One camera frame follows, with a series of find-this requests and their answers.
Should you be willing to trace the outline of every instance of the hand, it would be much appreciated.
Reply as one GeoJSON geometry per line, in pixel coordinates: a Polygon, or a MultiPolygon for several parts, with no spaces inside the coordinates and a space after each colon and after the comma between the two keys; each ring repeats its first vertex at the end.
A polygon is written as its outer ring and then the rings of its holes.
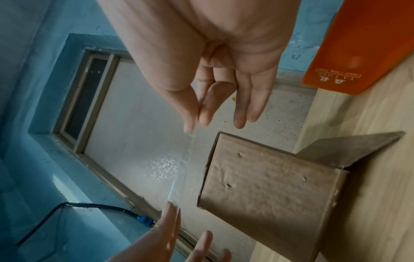
{"type": "Polygon", "coordinates": [[[233,124],[262,114],[300,0],[98,0],[150,85],[190,132],[237,90],[233,124]],[[197,94],[190,86],[198,80],[197,94]]]}
{"type": "MultiPolygon", "coordinates": [[[[167,203],[163,209],[161,219],[155,224],[154,228],[107,262],[170,261],[180,225],[180,211],[172,203],[167,203]]],[[[210,231],[204,232],[186,261],[203,262],[212,240],[213,234],[210,231]]],[[[218,262],[230,262],[231,260],[230,251],[225,249],[220,254],[218,262]]]]}

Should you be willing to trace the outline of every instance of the wire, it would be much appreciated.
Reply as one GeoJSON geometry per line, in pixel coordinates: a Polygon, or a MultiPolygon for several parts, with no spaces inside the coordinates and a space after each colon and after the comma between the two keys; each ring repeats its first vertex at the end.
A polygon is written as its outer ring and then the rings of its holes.
{"type": "Polygon", "coordinates": [[[64,207],[99,208],[99,209],[112,210],[112,211],[125,213],[137,219],[141,223],[146,224],[149,227],[151,227],[153,223],[153,219],[147,218],[146,216],[139,216],[138,214],[125,208],[120,208],[120,207],[111,206],[111,205],[65,202],[65,203],[58,204],[54,209],[52,209],[52,211],[50,211],[47,214],[47,216],[44,217],[42,221],[40,221],[39,224],[37,224],[29,233],[27,233],[27,235],[25,235],[19,242],[16,243],[16,246],[21,246],[27,239],[29,239],[34,233],[36,233],[36,231],[54,214],[54,212],[56,212],[56,210],[64,208],[64,207]]]}

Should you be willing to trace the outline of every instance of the dark window pane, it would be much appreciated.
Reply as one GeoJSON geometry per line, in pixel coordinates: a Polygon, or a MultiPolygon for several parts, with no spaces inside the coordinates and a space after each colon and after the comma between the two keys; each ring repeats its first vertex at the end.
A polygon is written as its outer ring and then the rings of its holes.
{"type": "Polygon", "coordinates": [[[78,100],[74,105],[72,115],[69,118],[66,125],[66,133],[68,133],[74,139],[78,139],[81,132],[83,122],[88,114],[89,107],[94,99],[96,89],[98,88],[99,81],[104,73],[106,60],[93,59],[89,67],[88,75],[86,76],[83,88],[78,96],[78,100]]]}

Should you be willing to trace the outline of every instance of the red-orange package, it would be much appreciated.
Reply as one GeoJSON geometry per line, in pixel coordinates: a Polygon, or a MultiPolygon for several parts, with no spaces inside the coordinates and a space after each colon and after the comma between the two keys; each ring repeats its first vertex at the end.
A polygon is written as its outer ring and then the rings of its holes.
{"type": "Polygon", "coordinates": [[[345,0],[302,83],[360,94],[414,50],[414,0],[345,0]]]}

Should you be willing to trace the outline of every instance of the light wood tabletop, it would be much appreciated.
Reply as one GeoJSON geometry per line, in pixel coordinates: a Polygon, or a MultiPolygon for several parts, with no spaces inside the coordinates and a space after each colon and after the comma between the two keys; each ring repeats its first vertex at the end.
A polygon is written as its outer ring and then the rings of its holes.
{"type": "MultiPolygon", "coordinates": [[[[358,96],[318,90],[296,143],[405,131],[351,167],[317,261],[414,261],[414,55],[358,96]]],[[[257,243],[251,262],[285,262],[257,243]]]]}

